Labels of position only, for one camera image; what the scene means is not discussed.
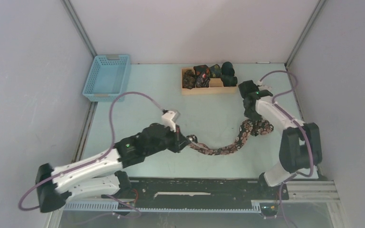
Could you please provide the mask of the rose patterned necktie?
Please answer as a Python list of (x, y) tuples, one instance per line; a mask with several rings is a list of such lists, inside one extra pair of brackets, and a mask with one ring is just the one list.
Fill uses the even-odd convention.
[(234, 141), (226, 146), (211, 148), (204, 143), (198, 142), (198, 138), (194, 134), (188, 135), (187, 139), (190, 142), (188, 146), (201, 154), (209, 156), (229, 155), (239, 151), (251, 136), (267, 135), (273, 131), (274, 126), (268, 120), (262, 118), (260, 120), (246, 119), (240, 124), (238, 135)]

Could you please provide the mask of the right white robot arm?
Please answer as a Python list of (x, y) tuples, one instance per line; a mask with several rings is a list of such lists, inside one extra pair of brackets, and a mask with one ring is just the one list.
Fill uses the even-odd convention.
[(252, 123), (269, 122), (280, 136), (279, 161), (260, 176), (258, 194), (271, 198), (280, 185), (301, 169), (313, 169), (322, 162), (319, 127), (298, 120), (283, 109), (265, 86), (252, 80), (238, 85), (243, 99), (244, 115)]

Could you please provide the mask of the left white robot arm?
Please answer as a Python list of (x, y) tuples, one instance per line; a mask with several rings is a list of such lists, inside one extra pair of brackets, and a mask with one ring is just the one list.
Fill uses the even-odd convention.
[(125, 198), (131, 192), (131, 183), (124, 168), (164, 150), (179, 153), (189, 144), (190, 140), (180, 130), (174, 132), (153, 123), (142, 132), (116, 142), (110, 152), (64, 166), (42, 164), (36, 176), (36, 183), (42, 182), (37, 187), (38, 208), (41, 213), (48, 213), (71, 200), (94, 195)]

